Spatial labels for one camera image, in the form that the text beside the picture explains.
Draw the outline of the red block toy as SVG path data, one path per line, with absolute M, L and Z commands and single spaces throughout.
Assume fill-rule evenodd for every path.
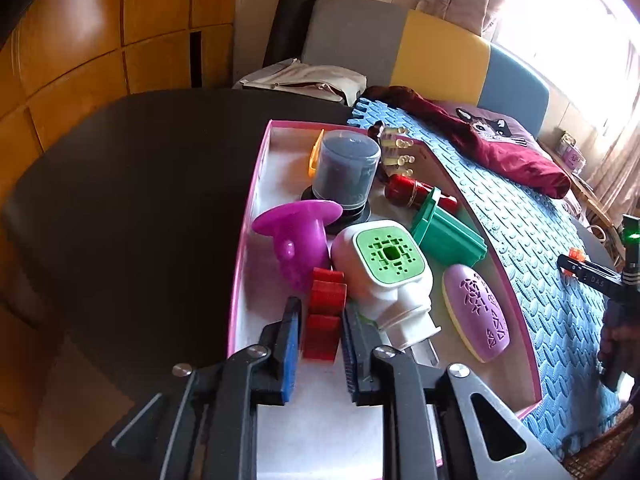
M 347 300 L 344 273 L 314 268 L 308 297 L 303 358 L 333 362 L 342 333 L 342 313 Z

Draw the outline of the white green cube-top bottle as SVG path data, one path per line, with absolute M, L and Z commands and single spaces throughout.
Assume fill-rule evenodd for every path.
M 433 273 L 409 231 L 394 220 L 341 230 L 331 246 L 335 270 L 344 274 L 358 313 L 405 350 L 442 328 L 432 319 Z

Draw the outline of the orange linked cubes toy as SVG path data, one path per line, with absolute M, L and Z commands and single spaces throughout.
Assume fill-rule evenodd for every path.
M 584 252 L 584 250 L 577 247 L 570 248 L 570 252 L 568 253 L 568 256 L 580 263 L 585 262 L 587 259 L 587 255 Z M 563 273 L 567 276 L 575 275 L 573 272 L 570 272 L 569 270 L 564 270 Z

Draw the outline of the purple oval perforated shell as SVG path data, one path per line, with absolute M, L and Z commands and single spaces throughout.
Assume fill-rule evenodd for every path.
M 493 361 L 510 344 L 502 307 L 475 270 L 454 264 L 442 274 L 445 306 L 465 347 L 477 361 Z

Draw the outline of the purple mushroom-shaped toy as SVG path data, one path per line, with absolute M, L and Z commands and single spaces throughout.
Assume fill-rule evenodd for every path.
M 326 227 L 342 213 L 333 200 L 299 200 L 263 212 L 252 229 L 272 239 L 282 278 L 298 292 L 309 292 L 314 269 L 330 267 Z

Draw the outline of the green plastic spool toy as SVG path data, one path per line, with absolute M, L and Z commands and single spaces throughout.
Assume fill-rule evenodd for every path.
M 439 188 L 433 188 L 414 215 L 410 234 L 424 255 L 443 266 L 475 266 L 487 255 L 484 238 L 439 206 Z

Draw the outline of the blue foam puzzle mat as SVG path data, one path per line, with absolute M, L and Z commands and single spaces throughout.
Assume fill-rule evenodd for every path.
M 556 259 L 582 246 L 553 200 L 460 155 L 442 136 L 380 101 L 360 99 L 349 125 L 405 127 L 442 163 L 480 222 L 518 298 L 541 378 L 541 404 L 526 425 L 556 457 L 579 452 L 610 428 L 620 400 L 602 386 L 597 353 L 605 300 L 564 276 Z

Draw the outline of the pink white shallow box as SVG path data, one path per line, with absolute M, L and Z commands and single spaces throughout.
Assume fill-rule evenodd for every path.
M 280 320 L 294 295 L 279 272 L 270 238 L 254 233 L 264 211 L 294 202 L 309 185 L 308 158 L 323 125 L 272 120 L 255 162 L 236 254 L 228 351 L 257 341 L 262 328 Z M 495 248 L 474 268 L 502 307 L 511 336 L 508 348 L 489 363 L 472 356 L 459 337 L 442 299 L 442 271 L 436 261 L 432 318 L 442 329 L 432 344 L 440 365 L 463 363 L 518 416 L 541 401 L 541 385 L 520 304 Z M 292 399 L 283 408 L 258 410 L 257 475 L 261 479 L 378 479 L 382 476 L 382 411 L 358 408 L 347 391 L 343 360 L 300 360 Z

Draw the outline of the red cylinder toy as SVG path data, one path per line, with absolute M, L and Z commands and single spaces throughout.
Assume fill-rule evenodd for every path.
M 385 185 L 384 195 L 386 200 L 394 206 L 419 210 L 432 191 L 431 185 L 400 174 L 393 174 Z M 438 206 L 454 216 L 459 209 L 457 199 L 446 194 L 439 197 Z

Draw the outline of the wooden side shelf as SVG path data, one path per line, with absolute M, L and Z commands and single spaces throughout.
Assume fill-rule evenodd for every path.
M 539 144 L 570 178 L 570 182 L 572 182 L 572 192 L 582 207 L 582 213 L 580 214 L 582 218 L 584 218 L 590 226 L 598 226 L 603 231 L 606 242 L 613 245 L 618 244 L 620 242 L 620 236 L 618 235 L 617 228 L 614 226 L 612 219 L 605 212 L 604 206 L 590 186 L 567 166 L 562 156 L 556 154 L 551 146 L 542 141 L 539 141 Z

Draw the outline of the small orange yellow toy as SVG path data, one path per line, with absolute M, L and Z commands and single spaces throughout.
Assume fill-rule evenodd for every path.
M 314 175 L 317 172 L 320 148 L 321 148 L 322 139 L 324 137 L 324 133 L 325 132 L 326 132 L 326 130 L 324 130 L 324 129 L 320 130 L 320 132 L 319 132 L 319 134 L 317 136 L 317 139 L 314 141 L 314 145 L 312 146 L 311 152 L 309 154 L 307 174 L 308 174 L 308 177 L 310 177 L 310 178 L 313 178 Z

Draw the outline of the grey cylinder on black base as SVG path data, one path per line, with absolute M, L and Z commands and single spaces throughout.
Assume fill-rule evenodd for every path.
M 302 200 L 333 200 L 343 208 L 331 226 L 344 228 L 370 218 L 369 194 L 381 149 L 367 133 L 333 130 L 320 141 L 316 173 Z

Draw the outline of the brown spiky ball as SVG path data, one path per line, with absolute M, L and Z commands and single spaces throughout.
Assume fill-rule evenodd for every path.
M 368 136 L 381 149 L 376 170 L 376 177 L 380 182 L 386 183 L 394 174 L 407 178 L 413 176 L 412 165 L 416 161 L 416 156 L 409 153 L 414 140 L 409 136 L 407 127 L 390 127 L 382 122 L 376 122 L 368 129 Z

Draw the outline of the dark red blanket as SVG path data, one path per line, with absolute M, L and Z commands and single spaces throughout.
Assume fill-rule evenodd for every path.
M 469 124 L 410 88 L 373 86 L 363 96 L 419 119 L 437 130 L 460 154 L 501 177 L 555 200 L 565 197 L 570 190 L 570 178 L 544 150 L 539 153 L 518 144 L 483 139 Z

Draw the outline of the pink cat-print pillow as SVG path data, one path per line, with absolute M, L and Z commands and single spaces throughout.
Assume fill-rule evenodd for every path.
M 542 148 L 536 139 L 514 118 L 466 103 L 435 101 L 435 104 L 454 118 L 469 124 L 483 139 L 508 142 L 535 150 Z

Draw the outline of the folded beige cloth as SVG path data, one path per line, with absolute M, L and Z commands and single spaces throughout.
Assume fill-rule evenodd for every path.
M 367 77 L 340 66 L 288 58 L 243 76 L 234 88 L 292 93 L 353 106 L 367 88 Z

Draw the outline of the grey yellow blue sofa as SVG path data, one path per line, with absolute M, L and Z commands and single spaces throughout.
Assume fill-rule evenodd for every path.
M 549 88 L 515 56 L 457 25 L 378 0 L 317 0 L 302 61 L 334 65 L 371 86 L 476 105 L 538 136 Z

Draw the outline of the black rolled mat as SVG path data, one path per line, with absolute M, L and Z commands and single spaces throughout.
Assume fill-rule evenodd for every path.
M 262 66 L 300 58 L 317 0 L 279 0 L 272 20 Z

